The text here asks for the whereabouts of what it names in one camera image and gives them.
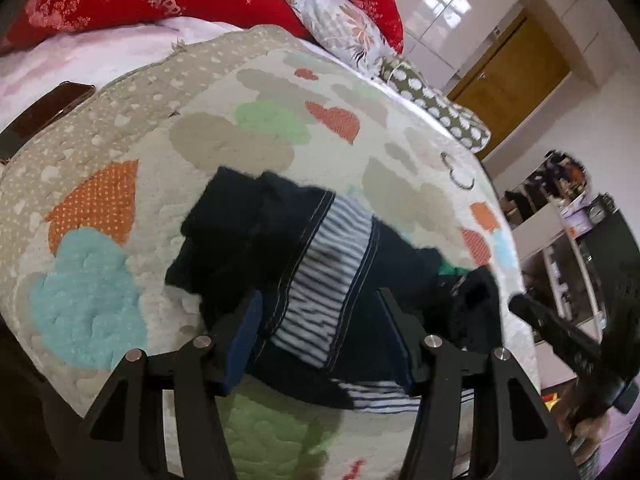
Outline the dark navy striped pants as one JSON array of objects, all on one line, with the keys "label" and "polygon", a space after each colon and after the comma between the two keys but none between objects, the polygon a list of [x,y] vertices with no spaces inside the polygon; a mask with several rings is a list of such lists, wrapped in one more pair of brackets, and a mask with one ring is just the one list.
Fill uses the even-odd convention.
[{"label": "dark navy striped pants", "polygon": [[166,283],[200,297],[206,325],[259,292],[262,322],[247,370],[297,400],[378,414],[418,408],[394,379],[381,288],[425,333],[459,349],[486,353],[502,343],[488,269],[450,266],[324,188],[222,167],[181,233]]}]

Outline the black cabinet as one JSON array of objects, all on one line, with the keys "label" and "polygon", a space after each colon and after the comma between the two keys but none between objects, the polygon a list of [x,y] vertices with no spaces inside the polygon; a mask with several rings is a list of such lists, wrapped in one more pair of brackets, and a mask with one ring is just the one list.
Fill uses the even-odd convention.
[{"label": "black cabinet", "polygon": [[604,334],[614,311],[616,288],[624,271],[639,263],[639,246],[619,210],[607,211],[602,205],[586,208],[591,229],[578,238],[599,310],[598,325]]}]

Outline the white shelf unit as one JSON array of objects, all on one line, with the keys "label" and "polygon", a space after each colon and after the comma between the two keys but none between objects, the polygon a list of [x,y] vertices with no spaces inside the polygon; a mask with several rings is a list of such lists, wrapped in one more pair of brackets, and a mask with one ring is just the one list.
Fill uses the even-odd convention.
[{"label": "white shelf unit", "polygon": [[514,188],[500,197],[513,231],[526,292],[595,340],[602,338],[605,312],[596,271],[579,237],[593,224],[585,166],[552,150]]}]

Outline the heart patterned quilt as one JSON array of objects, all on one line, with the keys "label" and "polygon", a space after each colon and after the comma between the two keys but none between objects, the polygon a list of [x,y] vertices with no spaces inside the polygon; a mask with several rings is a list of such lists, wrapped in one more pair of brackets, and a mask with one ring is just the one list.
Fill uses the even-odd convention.
[{"label": "heart patterned quilt", "polygon": [[461,141],[283,29],[128,62],[1,178],[1,314],[85,415],[125,353],[171,352],[256,288],[256,354],[219,402],[243,479],[393,479],[419,403],[376,292],[421,321],[523,287]]}]

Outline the olive white dotted bolster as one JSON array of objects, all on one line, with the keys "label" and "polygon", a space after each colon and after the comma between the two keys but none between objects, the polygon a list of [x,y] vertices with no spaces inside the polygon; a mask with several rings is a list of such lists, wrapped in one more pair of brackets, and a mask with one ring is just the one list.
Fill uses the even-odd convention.
[{"label": "olive white dotted bolster", "polygon": [[491,131],[469,108],[450,101],[440,90],[427,83],[422,74],[399,55],[383,58],[380,78],[392,90],[435,118],[472,153],[484,150]]}]

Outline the brown wooden door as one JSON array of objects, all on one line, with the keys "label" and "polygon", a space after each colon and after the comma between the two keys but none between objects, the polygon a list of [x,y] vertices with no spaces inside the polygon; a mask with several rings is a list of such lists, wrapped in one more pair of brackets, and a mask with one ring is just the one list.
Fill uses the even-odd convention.
[{"label": "brown wooden door", "polygon": [[448,94],[491,132],[477,157],[498,148],[569,73],[564,56],[538,22],[526,11],[518,14]]}]

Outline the black smartphone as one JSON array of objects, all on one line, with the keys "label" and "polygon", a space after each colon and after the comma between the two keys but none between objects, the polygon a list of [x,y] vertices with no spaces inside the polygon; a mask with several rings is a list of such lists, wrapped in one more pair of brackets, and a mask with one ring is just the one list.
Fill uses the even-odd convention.
[{"label": "black smartphone", "polygon": [[38,132],[70,113],[95,93],[93,84],[63,81],[27,107],[2,130],[2,164],[5,165]]}]

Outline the white glossy wardrobe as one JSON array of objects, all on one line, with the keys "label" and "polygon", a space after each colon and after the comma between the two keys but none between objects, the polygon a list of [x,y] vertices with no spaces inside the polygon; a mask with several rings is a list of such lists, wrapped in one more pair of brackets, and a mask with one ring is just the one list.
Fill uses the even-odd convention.
[{"label": "white glossy wardrobe", "polygon": [[448,91],[522,10],[521,0],[395,0],[405,56]]}]

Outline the floral grey pillow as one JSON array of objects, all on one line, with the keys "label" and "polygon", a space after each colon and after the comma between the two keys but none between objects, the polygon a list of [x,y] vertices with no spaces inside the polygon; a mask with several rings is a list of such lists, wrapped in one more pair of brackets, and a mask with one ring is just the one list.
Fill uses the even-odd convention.
[{"label": "floral grey pillow", "polygon": [[376,78],[392,55],[375,22],[348,0],[285,0],[320,46],[361,75]]}]

